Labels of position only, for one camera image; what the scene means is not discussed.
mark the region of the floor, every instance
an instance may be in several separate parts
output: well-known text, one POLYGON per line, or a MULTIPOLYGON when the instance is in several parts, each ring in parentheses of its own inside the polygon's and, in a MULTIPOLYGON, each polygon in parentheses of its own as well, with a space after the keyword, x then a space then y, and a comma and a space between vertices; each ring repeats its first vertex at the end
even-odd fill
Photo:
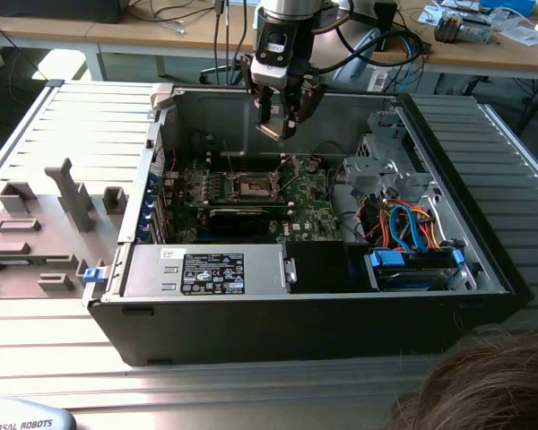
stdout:
MULTIPOLYGON (((13 48, 3 50, 6 64, 0 69, 0 148, 44 84, 43 81, 31 78, 35 70, 27 58, 37 65, 47 53, 46 50, 23 49, 23 54, 20 55, 20 52, 13 48)), ((104 62, 111 81, 163 81, 157 76, 153 56, 109 54, 104 55, 104 62)), ((211 67, 213 61, 206 58, 169 57, 165 59, 165 65, 166 71, 173 75, 177 82, 197 83, 199 72, 211 67)), ((366 73, 357 86, 360 90, 366 88, 364 82, 368 76, 369 74, 366 73)), ((438 94, 446 94, 455 86, 458 88, 458 83, 462 79, 461 75, 438 76, 434 73, 425 73, 423 78, 425 82, 433 81, 432 86, 428 85, 426 88, 433 88, 434 84, 437 84, 436 92, 438 94)), ((522 99, 527 95, 525 92, 526 84, 531 85, 530 82, 520 83, 522 88, 519 88, 516 82, 511 79, 492 77, 487 82, 481 82, 473 95, 480 102, 490 103, 509 125, 514 125, 524 107, 522 99)), ((423 88, 425 88, 424 83, 420 86, 420 91, 423 88)), ((526 128, 522 140, 538 159, 538 115, 526 128)))

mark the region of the brown hair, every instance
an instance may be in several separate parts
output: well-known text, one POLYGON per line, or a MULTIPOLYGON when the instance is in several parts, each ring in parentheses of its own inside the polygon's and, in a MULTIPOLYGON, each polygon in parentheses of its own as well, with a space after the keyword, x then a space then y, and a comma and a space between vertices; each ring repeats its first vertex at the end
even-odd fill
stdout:
POLYGON ((538 332, 444 358, 386 430, 538 430, 538 332))

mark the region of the wire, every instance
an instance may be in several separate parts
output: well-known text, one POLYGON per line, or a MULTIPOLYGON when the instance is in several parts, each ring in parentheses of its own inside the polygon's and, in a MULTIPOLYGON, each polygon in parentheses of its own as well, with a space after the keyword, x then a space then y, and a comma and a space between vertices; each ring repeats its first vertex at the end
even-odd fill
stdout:
POLYGON ((342 152, 346 157, 350 157, 349 153, 346 150, 344 150, 343 147, 339 143, 337 143, 335 141, 322 141, 322 142, 319 142, 311 150, 311 155, 315 155, 315 151, 317 150, 317 148, 319 146, 323 146, 323 145, 325 145, 327 143, 330 144, 330 145, 333 145, 334 147, 336 147, 336 149, 339 150, 340 152, 342 152))
POLYGON ((522 133, 523 129, 524 129, 524 126, 527 124, 523 124, 524 122, 524 119, 525 119, 525 116, 526 116, 526 113, 528 112, 528 108, 531 107, 533 104, 534 104, 534 99, 536 98, 536 96, 538 95, 538 86, 536 87, 536 91, 532 94, 532 97, 530 99, 530 103, 524 107, 524 109, 522 110, 522 114, 520 114, 520 118, 518 118, 518 124, 517 124, 517 127, 516 127, 516 131, 518 133, 522 133))
POLYGON ((391 236, 396 241, 396 243, 402 246, 404 249, 410 249, 408 245, 404 241, 402 241, 400 237, 396 234, 395 221, 399 210, 405 211, 409 217, 409 222, 411 224, 412 241, 417 248, 421 249, 421 251, 426 251, 426 246, 422 243, 422 240, 419 237, 419 232, 417 231, 416 217, 412 214, 412 210, 408 206, 398 204, 391 210, 390 217, 388 220, 388 226, 390 227, 391 236))
POLYGON ((42 78, 44 78, 46 81, 48 80, 48 78, 46 77, 46 75, 40 71, 40 69, 34 64, 34 62, 33 62, 32 60, 30 60, 30 59, 26 56, 26 54, 24 54, 24 53, 22 52, 22 50, 21 50, 21 49, 20 49, 14 42, 12 42, 12 39, 10 39, 10 38, 8 37, 8 35, 2 31, 2 29, 0 29, 0 34, 2 35, 3 38, 5 38, 6 40, 8 40, 8 42, 10 42, 10 45, 12 45, 13 47, 15 47, 16 49, 18 49, 18 50, 20 51, 20 53, 21 53, 21 55, 24 57, 24 59, 25 59, 25 60, 26 60, 26 61, 27 61, 27 62, 28 62, 28 63, 29 63, 35 70, 36 70, 36 72, 38 72, 38 73, 42 76, 42 78))
POLYGON ((403 17, 403 14, 401 13, 400 10, 396 10, 396 13, 398 14, 398 16, 401 17, 401 20, 403 20, 403 23, 402 24, 399 24, 398 22, 393 22, 393 24, 396 24, 400 27, 403 27, 405 30, 408 30, 409 28, 406 26, 406 21, 404 20, 404 17, 403 17))
MULTIPOLYGON (((243 41, 245 40, 246 36, 247 36, 247 0, 243 0, 243 32, 241 33, 241 39, 239 39, 239 43, 237 44, 237 49, 235 50, 235 54, 233 55, 233 61, 231 62, 233 68, 237 67, 237 55, 239 54, 239 51, 241 47, 243 46, 243 41)), ((233 82, 234 73, 235 73, 235 70, 231 70, 231 78, 230 78, 231 82, 233 82)))
POLYGON ((19 101, 16 96, 14 96, 14 93, 12 92, 12 77, 14 75, 14 70, 16 70, 16 63, 18 63, 18 59, 20 58, 20 53, 22 51, 19 49, 17 52, 16 58, 14 58, 14 61, 12 63, 12 69, 10 70, 10 73, 8 74, 8 92, 10 93, 10 97, 12 97, 12 100, 14 100, 16 103, 18 103, 21 106, 24 106, 25 108, 30 108, 30 105, 27 103, 24 103, 23 101, 19 101))
POLYGON ((417 36, 416 34, 414 34, 410 30, 391 30, 389 32, 382 33, 382 34, 376 36, 370 42, 366 43, 365 45, 363 45, 362 47, 359 47, 356 50, 347 41, 347 39, 345 38, 345 36, 341 32, 341 29, 336 29, 336 32, 337 32, 337 36, 338 36, 339 40, 341 40, 341 43, 343 43, 344 47, 351 54, 349 56, 347 56, 346 58, 344 58, 339 63, 333 64, 333 65, 331 65, 329 67, 326 67, 325 69, 323 69, 323 71, 321 71, 321 69, 319 69, 320 73, 332 72, 333 70, 336 70, 339 67, 342 67, 342 66, 348 64, 350 61, 354 60, 355 58, 359 58, 359 60, 364 61, 367 64, 376 65, 376 66, 379 66, 379 67, 396 67, 398 65, 407 65, 407 64, 413 62, 416 58, 418 58, 418 56, 422 52, 422 39, 419 36, 417 36), (411 39, 413 39, 415 41, 417 49, 414 51, 414 55, 410 54, 404 60, 398 61, 398 62, 395 62, 395 63, 381 63, 379 61, 375 61, 375 60, 373 60, 371 58, 367 58, 367 57, 361 55, 367 49, 376 46, 378 42, 380 42, 382 40, 385 40, 385 39, 390 39, 392 37, 397 37, 397 36, 400 36, 399 39, 401 39, 401 40, 407 40, 406 38, 411 38, 411 39))
POLYGON ((355 49, 354 52, 352 52, 350 55, 348 55, 347 57, 345 57, 343 60, 339 61, 338 63, 329 65, 328 67, 324 67, 322 69, 317 69, 317 72, 321 74, 330 73, 338 69, 339 67, 343 67, 344 65, 347 65, 352 60, 354 60, 357 56, 365 52, 367 49, 369 49, 370 47, 374 47, 381 40, 390 39, 397 36, 405 36, 410 39, 413 39, 416 42, 418 49, 414 51, 414 54, 412 56, 407 57, 404 60, 394 62, 394 63, 380 63, 379 61, 375 61, 370 58, 367 58, 366 60, 363 60, 363 61, 365 61, 365 63, 368 63, 370 65, 377 65, 380 67, 396 67, 398 65, 407 65, 410 62, 417 59, 421 55, 421 51, 422 51, 422 39, 421 38, 419 38, 416 34, 408 30, 391 30, 391 31, 388 31, 387 33, 380 34, 379 36, 373 38, 371 41, 369 41, 362 47, 355 49))
POLYGON ((217 79, 217 84, 221 85, 219 81, 219 70, 217 70, 218 62, 217 62, 217 36, 219 35, 219 19, 220 15, 215 16, 215 30, 213 32, 213 59, 215 61, 215 78, 217 79))
POLYGON ((341 27, 341 25, 345 24, 352 17, 352 13, 355 11, 355 3, 352 0, 347 0, 347 2, 349 3, 349 12, 346 15, 344 15, 342 18, 339 18, 338 20, 336 20, 332 24, 329 24, 329 25, 327 25, 325 27, 322 27, 320 29, 312 30, 311 33, 313 33, 313 34, 325 34, 325 33, 328 33, 331 30, 339 29, 339 27, 341 27))
MULTIPOLYGON (((408 56, 411 56, 412 55, 411 45, 408 43, 408 41, 405 38, 400 38, 400 39, 406 45, 406 50, 407 50, 408 56)), ((407 69, 406 75, 404 76, 404 84, 401 87, 401 89, 398 91, 399 93, 403 92, 404 87, 406 87, 406 84, 409 83, 409 78, 411 77, 411 70, 412 70, 412 63, 409 63, 409 68, 407 69)))
POLYGON ((136 3, 130 5, 130 7, 127 8, 127 11, 130 15, 132 15, 134 18, 136 18, 136 20, 139 20, 139 21, 143 21, 143 22, 170 22, 170 21, 177 21, 177 20, 181 20, 182 18, 187 18, 188 16, 193 16, 193 15, 196 15, 198 13, 201 13, 201 12, 205 12, 205 13, 208 13, 210 11, 213 10, 213 7, 205 7, 204 9, 199 9, 198 11, 193 11, 191 13, 186 13, 185 15, 181 15, 181 16, 176 16, 174 18, 159 18, 159 19, 153 19, 153 20, 148 20, 147 18, 144 18, 142 16, 139 16, 139 15, 136 15, 134 12, 133 12, 133 5, 135 5, 136 3))
POLYGON ((333 214, 335 214, 334 206, 333 206, 333 191, 334 191, 334 185, 337 183, 337 176, 341 172, 341 169, 343 168, 343 163, 339 165, 339 167, 335 170, 334 176, 333 176, 333 183, 331 184, 331 189, 329 190, 329 204, 331 205, 331 211, 333 211, 333 214))
POLYGON ((166 11, 170 11, 171 9, 179 9, 181 7, 187 7, 189 5, 191 5, 195 0, 189 0, 187 3, 185 4, 180 4, 179 6, 165 6, 165 7, 162 7, 161 9, 158 9, 157 11, 153 12, 153 17, 157 17, 160 13, 164 13, 166 11))
POLYGON ((427 241, 427 247, 430 249, 432 248, 432 243, 430 242, 429 232, 424 226, 420 226, 419 229, 422 232, 422 235, 424 236, 425 240, 427 241))
POLYGON ((434 246, 437 247, 437 249, 440 249, 440 245, 438 244, 437 235, 434 232, 434 222, 430 224, 430 233, 432 234, 432 240, 434 242, 434 246))
POLYGON ((225 85, 230 84, 230 0, 225 0, 225 85))
POLYGON ((532 97, 532 92, 530 92, 529 89, 526 89, 524 88, 522 85, 522 83, 520 83, 520 81, 518 79, 515 79, 515 78, 512 78, 512 81, 514 81, 514 83, 518 86, 518 88, 520 90, 522 90, 523 92, 525 92, 526 94, 528 94, 530 97, 532 97))

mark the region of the warning label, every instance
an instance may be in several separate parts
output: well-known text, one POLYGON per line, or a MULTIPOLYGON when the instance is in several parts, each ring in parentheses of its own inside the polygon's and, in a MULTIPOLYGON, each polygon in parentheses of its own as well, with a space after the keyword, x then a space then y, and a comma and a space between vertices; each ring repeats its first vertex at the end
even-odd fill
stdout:
POLYGON ((186 296, 244 294, 243 254, 185 254, 183 285, 186 296))

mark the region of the desk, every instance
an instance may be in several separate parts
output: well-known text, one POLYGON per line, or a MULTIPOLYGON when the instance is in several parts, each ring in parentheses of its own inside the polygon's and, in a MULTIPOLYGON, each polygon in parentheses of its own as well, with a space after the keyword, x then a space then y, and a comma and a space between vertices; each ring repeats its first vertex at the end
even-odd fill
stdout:
MULTIPOLYGON (((173 0, 154 0, 154 7, 157 10, 163 5, 174 3, 173 0)), ((538 46, 526 47, 498 33, 492 36, 487 45, 469 42, 439 43, 434 40, 431 26, 415 21, 427 3, 427 0, 400 0, 406 25, 418 31, 424 40, 432 44, 425 71, 538 79, 538 46)), ((168 11, 163 16, 179 16, 208 5, 209 3, 200 0, 188 7, 168 11)), ((254 7, 247 8, 248 25, 253 22, 254 10, 254 7)), ((147 4, 140 5, 136 11, 150 18, 147 4)), ((531 19, 538 21, 538 8, 534 10, 531 19)), ((213 57, 214 21, 213 12, 185 18, 183 28, 186 34, 178 34, 153 22, 136 20, 129 14, 126 14, 119 24, 0 17, 0 28, 19 47, 81 50, 86 55, 92 79, 104 80, 102 53, 213 57)), ((361 37, 363 28, 358 23, 352 24, 345 33, 347 39, 354 44, 361 37)), ((230 9, 230 29, 230 51, 234 51, 243 30, 241 6, 235 5, 230 9)), ((225 49, 224 32, 222 25, 218 40, 220 54, 225 49)), ((254 32, 249 28, 242 50, 251 50, 253 40, 254 32)), ((10 46, 1 35, 0 46, 10 46)), ((343 58, 345 54, 346 50, 335 33, 331 32, 317 39, 313 59, 320 65, 329 65, 343 58)), ((380 61, 402 57, 403 53, 398 47, 374 55, 374 58, 380 61)))

